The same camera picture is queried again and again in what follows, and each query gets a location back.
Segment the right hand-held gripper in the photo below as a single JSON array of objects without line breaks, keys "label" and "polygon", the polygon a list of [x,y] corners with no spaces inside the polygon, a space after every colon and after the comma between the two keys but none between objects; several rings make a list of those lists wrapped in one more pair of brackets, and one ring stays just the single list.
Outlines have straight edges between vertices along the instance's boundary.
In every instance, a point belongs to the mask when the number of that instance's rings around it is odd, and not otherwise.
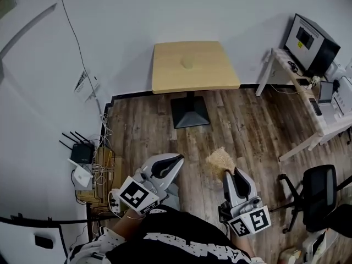
[{"label": "right hand-held gripper", "polygon": [[[223,190],[226,202],[218,207],[219,221],[228,225],[236,236],[254,235],[271,226],[268,207],[255,197],[256,184],[247,173],[236,168],[233,177],[229,170],[225,170]],[[237,196],[248,201],[237,205]]]}]

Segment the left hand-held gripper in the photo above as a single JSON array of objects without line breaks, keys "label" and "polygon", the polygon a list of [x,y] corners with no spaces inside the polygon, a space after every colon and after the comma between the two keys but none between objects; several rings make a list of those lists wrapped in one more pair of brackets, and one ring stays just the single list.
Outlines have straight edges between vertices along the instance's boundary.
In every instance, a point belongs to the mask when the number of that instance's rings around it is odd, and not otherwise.
[{"label": "left hand-held gripper", "polygon": [[168,197],[168,188],[178,176],[184,156],[164,153],[150,157],[135,174],[128,176],[118,190],[121,202],[139,215],[145,215]]}]

